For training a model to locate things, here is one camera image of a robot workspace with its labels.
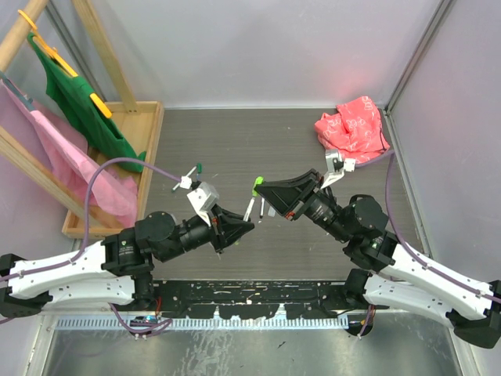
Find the white pen with black end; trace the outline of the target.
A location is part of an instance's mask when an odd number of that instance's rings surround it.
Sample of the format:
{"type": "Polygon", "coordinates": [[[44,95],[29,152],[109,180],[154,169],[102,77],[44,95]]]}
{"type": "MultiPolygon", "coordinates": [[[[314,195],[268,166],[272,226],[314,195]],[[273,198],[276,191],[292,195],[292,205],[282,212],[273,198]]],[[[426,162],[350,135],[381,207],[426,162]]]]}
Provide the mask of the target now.
{"type": "Polygon", "coordinates": [[[264,211],[265,211],[265,199],[261,198],[260,201],[260,211],[259,211],[259,218],[263,219],[264,217],[264,211]]]}

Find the lime green pen cap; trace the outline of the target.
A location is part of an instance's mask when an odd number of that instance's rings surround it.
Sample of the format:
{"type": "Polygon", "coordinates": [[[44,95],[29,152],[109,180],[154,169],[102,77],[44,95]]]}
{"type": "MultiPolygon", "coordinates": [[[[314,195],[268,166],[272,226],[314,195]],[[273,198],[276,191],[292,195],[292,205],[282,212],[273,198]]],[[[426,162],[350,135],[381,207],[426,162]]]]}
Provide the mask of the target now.
{"type": "Polygon", "coordinates": [[[264,177],[263,176],[258,176],[255,181],[254,181],[254,185],[253,185],[253,190],[252,190],[252,195],[254,197],[256,197],[258,195],[258,192],[257,192],[257,187],[259,185],[261,185],[264,181],[264,177]]]}

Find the white pen with lime end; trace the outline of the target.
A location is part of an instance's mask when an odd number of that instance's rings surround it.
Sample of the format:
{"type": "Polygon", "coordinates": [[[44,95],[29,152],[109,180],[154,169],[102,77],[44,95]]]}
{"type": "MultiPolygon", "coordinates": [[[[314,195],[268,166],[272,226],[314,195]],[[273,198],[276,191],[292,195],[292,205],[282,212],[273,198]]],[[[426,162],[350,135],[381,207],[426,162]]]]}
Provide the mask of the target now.
{"type": "Polygon", "coordinates": [[[246,209],[246,211],[245,211],[245,213],[244,213],[244,216],[243,216],[243,220],[244,220],[245,222],[248,222],[248,221],[249,221],[249,218],[250,218],[250,216],[251,216],[251,212],[252,212],[252,208],[254,207],[254,202],[255,202],[255,197],[252,197],[252,198],[250,199],[250,202],[249,202],[249,204],[248,204],[248,206],[247,206],[247,209],[246,209]]]}

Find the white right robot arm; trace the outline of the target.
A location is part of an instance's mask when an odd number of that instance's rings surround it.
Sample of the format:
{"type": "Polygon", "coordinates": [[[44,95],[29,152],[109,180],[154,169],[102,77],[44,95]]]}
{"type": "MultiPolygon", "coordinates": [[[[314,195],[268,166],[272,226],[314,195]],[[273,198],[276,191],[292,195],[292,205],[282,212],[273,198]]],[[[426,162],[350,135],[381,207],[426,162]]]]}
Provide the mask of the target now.
{"type": "Polygon", "coordinates": [[[374,197],[357,194],[342,207],[316,170],[262,181],[255,190],[280,216],[304,216],[345,245],[355,264],[343,286],[348,306],[425,316],[483,349],[499,342],[500,282],[465,277],[411,248],[387,230],[388,216],[374,197]]]}

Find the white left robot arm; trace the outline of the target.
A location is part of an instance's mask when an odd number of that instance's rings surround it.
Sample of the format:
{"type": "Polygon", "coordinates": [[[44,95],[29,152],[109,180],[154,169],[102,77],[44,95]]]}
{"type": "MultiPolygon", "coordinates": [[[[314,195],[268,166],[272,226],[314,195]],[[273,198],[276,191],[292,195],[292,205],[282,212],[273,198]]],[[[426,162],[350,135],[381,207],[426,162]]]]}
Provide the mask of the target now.
{"type": "Polygon", "coordinates": [[[155,261],[167,262],[205,244],[222,253],[249,233],[254,224],[215,206],[210,221],[195,215],[176,223],[155,211],[131,228],[86,247],[51,258],[1,257],[1,315],[14,319],[43,311],[100,306],[149,310],[157,304],[152,272],[155,261]]]}

